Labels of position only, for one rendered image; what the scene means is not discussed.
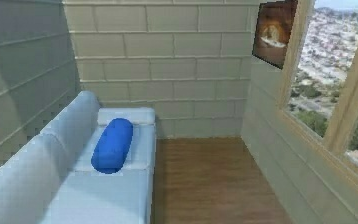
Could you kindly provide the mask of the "brown framed wall picture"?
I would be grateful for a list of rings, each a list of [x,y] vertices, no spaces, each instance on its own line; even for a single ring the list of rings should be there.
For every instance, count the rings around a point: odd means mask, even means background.
[[[252,55],[282,69],[290,40],[298,0],[259,5]]]

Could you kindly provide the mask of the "pale blue sofa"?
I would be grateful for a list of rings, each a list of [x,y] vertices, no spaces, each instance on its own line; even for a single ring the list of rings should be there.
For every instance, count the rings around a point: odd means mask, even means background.
[[[133,138],[123,168],[104,174],[91,157],[115,118]],[[150,224],[155,153],[153,109],[103,108],[82,91],[0,167],[0,224]]]

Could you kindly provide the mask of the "blue bolster cushion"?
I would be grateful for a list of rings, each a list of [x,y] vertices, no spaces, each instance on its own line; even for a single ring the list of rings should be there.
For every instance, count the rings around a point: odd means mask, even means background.
[[[104,174],[120,171],[126,161],[133,138],[133,124],[125,118],[109,122],[91,157],[92,167]]]

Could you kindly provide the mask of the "wooden framed window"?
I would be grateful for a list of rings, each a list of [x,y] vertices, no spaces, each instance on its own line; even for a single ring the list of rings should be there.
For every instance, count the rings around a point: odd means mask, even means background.
[[[358,0],[298,0],[277,109],[358,193]]]

